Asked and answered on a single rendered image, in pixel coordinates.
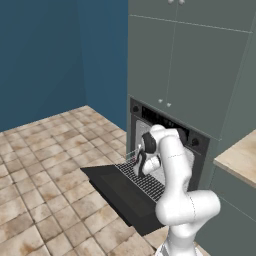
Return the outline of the tall grey-green cupboard door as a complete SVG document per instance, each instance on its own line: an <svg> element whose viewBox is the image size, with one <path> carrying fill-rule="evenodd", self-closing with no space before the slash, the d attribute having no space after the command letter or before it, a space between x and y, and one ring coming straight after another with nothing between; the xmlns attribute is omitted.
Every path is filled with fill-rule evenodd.
<svg viewBox="0 0 256 256"><path fill-rule="evenodd" d="M169 114L218 139L248 38L246 32L177 24Z"/></svg>
<svg viewBox="0 0 256 256"><path fill-rule="evenodd" d="M175 23L166 20L128 19L129 94L159 109L164 108L174 28Z"/></svg>

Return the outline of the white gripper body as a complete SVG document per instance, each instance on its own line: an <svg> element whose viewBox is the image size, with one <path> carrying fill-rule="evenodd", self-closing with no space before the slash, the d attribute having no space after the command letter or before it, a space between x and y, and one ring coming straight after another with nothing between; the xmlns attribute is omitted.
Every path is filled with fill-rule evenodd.
<svg viewBox="0 0 256 256"><path fill-rule="evenodd" d="M161 159L159 156L150 158L145 164L145 173L149 174L153 171L158 170L161 167Z"/></svg>

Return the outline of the black built-in oven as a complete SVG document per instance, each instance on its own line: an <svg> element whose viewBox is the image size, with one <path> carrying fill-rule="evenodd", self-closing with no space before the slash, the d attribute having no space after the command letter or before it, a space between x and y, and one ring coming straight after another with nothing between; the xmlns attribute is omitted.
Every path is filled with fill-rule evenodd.
<svg viewBox="0 0 256 256"><path fill-rule="evenodd" d="M139 112L134 113L133 107L138 106ZM183 145L187 156L188 163L192 169L192 177L190 179L188 190L196 190L200 181L200 176L203 170L207 150L210 139L205 135L198 133L197 131L182 125L173 118L167 115L157 112L151 107L130 98L130 117L131 117L131 129L130 129L130 152L128 153L128 160L133 159L136 163L137 155L140 151L140 145L142 143L142 136L150 131L150 128L155 125L163 125L165 128L180 129L183 135ZM192 139L197 138L199 140L198 146L192 146ZM152 177L157 179L160 183L165 185L165 177L163 168L151 172Z"/></svg>

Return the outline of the grey-green base cupboard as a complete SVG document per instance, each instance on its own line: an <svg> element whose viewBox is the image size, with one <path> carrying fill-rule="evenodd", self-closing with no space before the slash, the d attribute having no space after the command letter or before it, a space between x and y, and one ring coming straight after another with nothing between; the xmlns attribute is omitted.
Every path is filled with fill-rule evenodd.
<svg viewBox="0 0 256 256"><path fill-rule="evenodd" d="M197 233L211 256L256 256L256 188L218 167L210 185L220 199L220 213Z"/></svg>

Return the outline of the black oven door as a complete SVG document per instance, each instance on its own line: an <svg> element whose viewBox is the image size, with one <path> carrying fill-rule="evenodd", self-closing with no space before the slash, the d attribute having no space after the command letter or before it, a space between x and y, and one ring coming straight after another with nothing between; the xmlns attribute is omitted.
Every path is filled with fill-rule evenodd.
<svg viewBox="0 0 256 256"><path fill-rule="evenodd" d="M155 214L156 203L122 174L118 166L85 167L82 171L119 217L141 236L163 227Z"/></svg>

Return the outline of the small grey-green cupboard door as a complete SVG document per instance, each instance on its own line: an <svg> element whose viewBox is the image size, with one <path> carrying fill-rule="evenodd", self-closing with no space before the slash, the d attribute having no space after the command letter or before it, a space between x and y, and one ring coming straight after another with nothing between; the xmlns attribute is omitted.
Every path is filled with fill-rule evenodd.
<svg viewBox="0 0 256 256"><path fill-rule="evenodd" d="M177 11L177 0L172 4L168 0L128 0L130 15L174 20Z"/></svg>
<svg viewBox="0 0 256 256"><path fill-rule="evenodd" d="M178 5L176 20L249 32L255 13L256 0L185 0Z"/></svg>

